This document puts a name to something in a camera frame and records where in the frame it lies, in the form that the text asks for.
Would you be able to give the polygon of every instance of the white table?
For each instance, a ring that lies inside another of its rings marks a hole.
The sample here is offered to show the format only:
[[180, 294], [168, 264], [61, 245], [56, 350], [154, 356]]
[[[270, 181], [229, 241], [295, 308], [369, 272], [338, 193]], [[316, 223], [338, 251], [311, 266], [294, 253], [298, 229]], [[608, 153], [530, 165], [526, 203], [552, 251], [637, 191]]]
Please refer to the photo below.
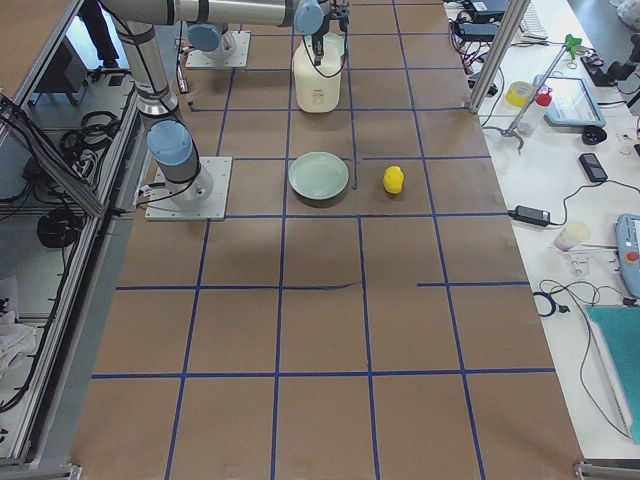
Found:
[[[549, 34], [549, 40], [562, 41], [567, 33], [583, 38], [589, 45], [584, 30], [564, 0], [534, 0], [538, 16]], [[508, 86], [516, 80], [530, 81], [542, 73], [557, 55], [559, 46], [511, 47], [502, 70]], [[557, 70], [567, 76], [587, 76], [579, 60], [577, 69], [568, 67], [568, 54]], [[620, 100], [615, 88], [592, 88], [598, 102]], [[494, 99], [487, 98], [480, 113], [487, 114]], [[496, 105], [490, 125], [506, 128], [518, 110], [503, 99]], [[548, 210], [554, 222], [563, 220], [562, 199], [580, 185], [588, 184], [578, 156], [593, 152], [600, 159], [610, 179], [640, 186], [640, 156], [633, 150], [636, 140], [636, 118], [622, 106], [603, 109], [607, 119], [605, 130], [609, 138], [604, 143], [589, 147], [582, 143], [579, 131], [552, 128], [546, 123], [539, 126], [525, 141], [522, 154], [517, 153], [517, 140], [503, 138], [495, 130], [485, 130], [500, 187], [508, 208], [516, 205]], [[615, 245], [614, 224], [621, 213], [640, 214], [640, 195], [633, 190], [614, 184], [585, 189], [568, 202], [569, 219], [581, 220], [591, 228], [590, 244]], [[513, 222], [525, 269], [532, 288], [538, 282], [553, 279], [562, 284], [587, 280], [595, 285], [611, 285], [624, 291], [621, 278], [608, 260], [612, 251], [593, 254], [589, 272], [583, 277], [572, 273], [571, 259], [553, 246], [559, 229], [540, 229]], [[568, 296], [557, 298], [571, 312], [555, 314], [542, 319], [554, 364], [562, 385], [568, 410], [585, 458], [634, 458], [640, 459], [640, 446], [613, 430], [597, 411], [579, 381], [579, 367], [587, 345], [588, 333], [582, 316]], [[603, 292], [602, 304], [620, 304], [613, 292]], [[540, 310], [548, 308], [540, 304]], [[611, 383], [605, 369], [592, 347], [584, 369], [585, 382], [605, 413], [620, 425], [619, 414], [611, 393]], [[614, 385], [618, 396], [619, 386]]]

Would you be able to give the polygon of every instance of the white cup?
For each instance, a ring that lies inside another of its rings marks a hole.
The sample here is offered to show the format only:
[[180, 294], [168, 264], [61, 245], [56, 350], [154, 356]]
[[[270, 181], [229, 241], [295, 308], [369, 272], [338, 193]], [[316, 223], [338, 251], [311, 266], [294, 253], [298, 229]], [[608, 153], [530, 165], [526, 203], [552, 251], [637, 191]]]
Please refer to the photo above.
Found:
[[588, 240], [591, 236], [589, 227], [578, 221], [567, 222], [562, 231], [558, 234], [553, 244], [563, 252], [575, 247], [580, 242]]

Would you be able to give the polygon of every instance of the black remote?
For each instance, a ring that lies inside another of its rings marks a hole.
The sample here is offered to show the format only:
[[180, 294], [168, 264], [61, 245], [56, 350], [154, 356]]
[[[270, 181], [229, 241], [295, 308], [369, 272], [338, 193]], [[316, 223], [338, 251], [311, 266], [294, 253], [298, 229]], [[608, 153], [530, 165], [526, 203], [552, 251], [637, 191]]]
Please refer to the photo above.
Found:
[[594, 153], [583, 153], [578, 157], [580, 163], [582, 164], [582, 168], [584, 168], [587, 177], [594, 183], [602, 183], [607, 180], [607, 174], [600, 165], [598, 161], [598, 157], [595, 156]]

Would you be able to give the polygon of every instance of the yellow object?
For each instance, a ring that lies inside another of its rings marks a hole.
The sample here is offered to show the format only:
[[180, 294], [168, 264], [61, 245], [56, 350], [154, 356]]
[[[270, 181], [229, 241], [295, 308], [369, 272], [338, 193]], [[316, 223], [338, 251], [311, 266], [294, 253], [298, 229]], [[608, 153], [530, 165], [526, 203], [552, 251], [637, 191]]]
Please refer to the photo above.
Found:
[[396, 195], [402, 191], [404, 183], [404, 173], [397, 165], [387, 168], [382, 177], [382, 185], [387, 193]]
[[529, 97], [533, 93], [534, 87], [530, 83], [527, 82], [513, 82], [509, 85], [509, 90], [507, 90], [506, 99], [514, 107], [524, 107], [524, 104], [527, 103]]

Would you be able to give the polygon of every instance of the yellow lemon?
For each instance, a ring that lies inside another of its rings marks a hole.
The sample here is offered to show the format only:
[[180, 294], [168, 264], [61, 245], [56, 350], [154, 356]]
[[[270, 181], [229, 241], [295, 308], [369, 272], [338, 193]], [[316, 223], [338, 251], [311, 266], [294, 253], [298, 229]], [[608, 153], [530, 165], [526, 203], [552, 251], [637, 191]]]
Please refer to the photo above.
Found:
[[402, 191], [404, 173], [397, 165], [387, 168], [382, 177], [382, 185], [387, 193], [396, 195]]

